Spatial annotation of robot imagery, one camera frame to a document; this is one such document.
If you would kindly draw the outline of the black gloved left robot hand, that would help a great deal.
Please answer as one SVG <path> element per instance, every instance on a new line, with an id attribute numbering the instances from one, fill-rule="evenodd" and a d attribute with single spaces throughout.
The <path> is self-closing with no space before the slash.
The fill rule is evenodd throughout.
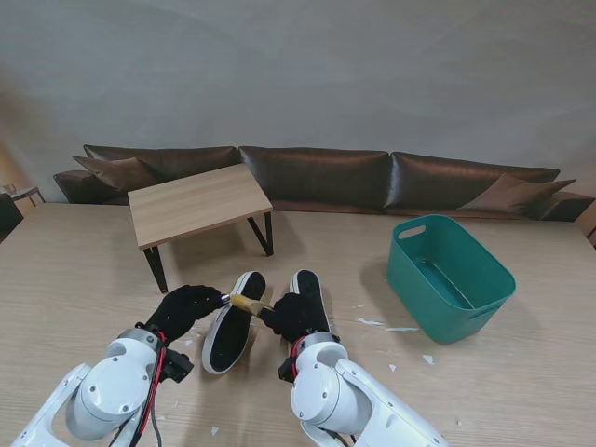
<path id="1" fill-rule="evenodd" d="M 139 327 L 162 336 L 166 345 L 186 335 L 197 320 L 224 307 L 223 294 L 208 286 L 184 285 L 168 293 Z"/>

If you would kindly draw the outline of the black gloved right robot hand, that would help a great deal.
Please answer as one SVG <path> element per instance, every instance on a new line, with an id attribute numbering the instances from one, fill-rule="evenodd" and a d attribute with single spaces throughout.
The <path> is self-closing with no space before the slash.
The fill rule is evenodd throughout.
<path id="1" fill-rule="evenodd" d="M 264 308 L 259 319 L 290 344 L 314 332 L 330 331 L 319 294 L 286 293 L 272 309 Z"/>

